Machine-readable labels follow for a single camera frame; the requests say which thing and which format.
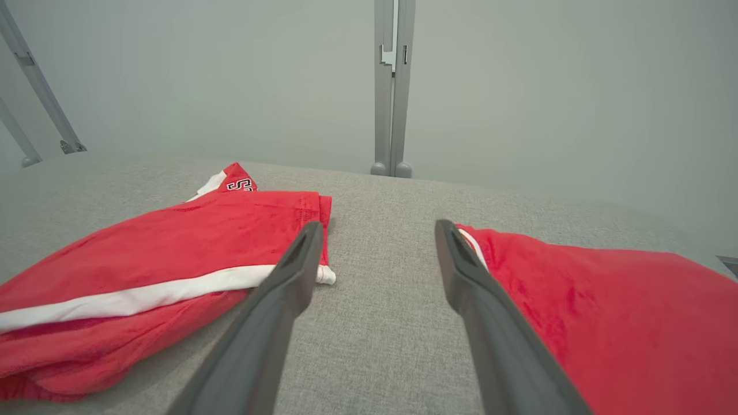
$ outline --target textured gray cloth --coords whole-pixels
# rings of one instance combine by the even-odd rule
[[[0,184],[0,282],[100,228],[190,198],[232,160],[81,153]],[[479,414],[463,323],[446,304],[433,227],[447,218],[553,244],[678,253],[726,268],[658,218],[622,207],[423,180],[242,162],[261,191],[333,197],[337,274],[297,320],[276,414]],[[163,414],[233,311],[70,404],[0,403],[3,414]]]

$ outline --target folded shirt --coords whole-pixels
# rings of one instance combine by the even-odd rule
[[[738,284],[671,253],[459,230],[594,413],[738,408]]]
[[[323,224],[316,275],[332,284],[331,198],[260,192],[238,164],[195,197],[99,230],[0,286],[0,399],[70,401],[246,297],[305,224]]]

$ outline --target gray fabric surface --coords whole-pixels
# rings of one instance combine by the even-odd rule
[[[0,184],[0,282],[102,227],[184,201],[232,160],[73,154]],[[595,202],[242,162],[259,189],[333,196],[338,281],[297,320],[276,414],[479,414],[463,324],[446,304],[433,226],[448,218],[554,244],[678,253],[727,274],[658,218]],[[79,402],[3,402],[3,414],[163,414],[233,317],[138,363]]]

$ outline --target white stripe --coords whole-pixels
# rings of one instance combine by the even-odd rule
[[[0,334],[37,324],[83,318],[125,317],[211,292],[258,287],[274,267],[274,265],[250,265],[226,268],[197,278],[87,295],[63,303],[2,312]],[[321,284],[333,284],[336,282],[336,274],[328,266],[321,265],[315,279]]]
[[[461,235],[463,235],[464,238],[466,238],[466,242],[468,242],[472,249],[477,253],[477,258],[479,258],[480,261],[482,261],[482,265],[484,265],[484,268],[489,272],[489,268],[487,267],[487,261],[484,260],[484,254],[482,253],[482,248],[479,247],[479,244],[477,243],[477,240],[474,239],[473,236],[469,235],[469,232],[466,232],[463,229],[459,229],[459,232]]]
[[[188,200],[188,202],[192,202],[193,200],[199,198],[200,196],[206,193],[210,193],[214,190],[217,190],[225,179],[226,179],[226,173],[221,170],[220,173],[216,174],[215,176],[210,177],[210,180],[208,180],[207,183],[205,183],[205,186],[199,188],[197,190],[197,194],[192,199]]]

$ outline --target metal bracket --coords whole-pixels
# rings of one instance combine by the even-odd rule
[[[74,153],[75,151],[72,150],[72,147],[69,145],[68,142],[64,140],[59,140],[59,146],[61,147],[61,150],[65,154]]]
[[[22,168],[26,168],[26,167],[28,167],[30,165],[34,165],[34,164],[36,164],[38,162],[41,162],[41,161],[39,159],[35,158],[35,157],[26,157],[26,158],[24,158],[21,161],[21,167]]]
[[[17,53],[13,53],[15,55],[15,59],[18,61],[18,64],[21,66],[35,66],[36,62],[33,61],[33,58],[31,58],[31,54],[26,52],[27,56],[18,56]]]

